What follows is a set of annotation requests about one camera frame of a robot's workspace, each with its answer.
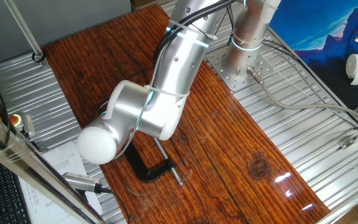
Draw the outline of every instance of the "blue poster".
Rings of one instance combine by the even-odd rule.
[[[358,0],[282,0],[272,29],[350,108],[358,106],[346,61],[358,54]]]

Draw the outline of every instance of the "gray wall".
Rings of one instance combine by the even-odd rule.
[[[15,0],[41,45],[130,13],[129,0]],[[3,0],[0,0],[0,62],[31,52]]]

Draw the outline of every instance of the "red button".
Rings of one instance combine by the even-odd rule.
[[[11,121],[11,123],[13,124],[13,125],[15,125],[19,120],[16,118],[16,116],[14,116],[14,115],[10,115],[9,116],[9,120]]]

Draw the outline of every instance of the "wooden tabletop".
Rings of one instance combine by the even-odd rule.
[[[153,5],[44,48],[82,128],[121,80],[150,81],[167,24]],[[163,161],[150,136],[133,143],[148,167]],[[162,145],[182,177],[192,171],[182,187],[170,172],[137,180],[125,157],[101,166],[133,223],[316,223],[329,213],[205,62]]]

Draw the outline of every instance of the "robotic arm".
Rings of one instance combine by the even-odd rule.
[[[231,45],[223,58],[224,69],[230,74],[247,75],[247,68],[257,66],[260,46],[280,1],[246,1],[248,10],[239,15]],[[170,43],[161,46],[150,86],[127,80],[117,85],[106,114],[90,123],[78,136],[78,147],[85,159],[104,164],[120,156],[136,130],[160,140],[172,136],[214,37],[211,34],[226,6],[233,2],[178,1],[167,31],[180,31]],[[186,25],[193,15],[201,17]]]

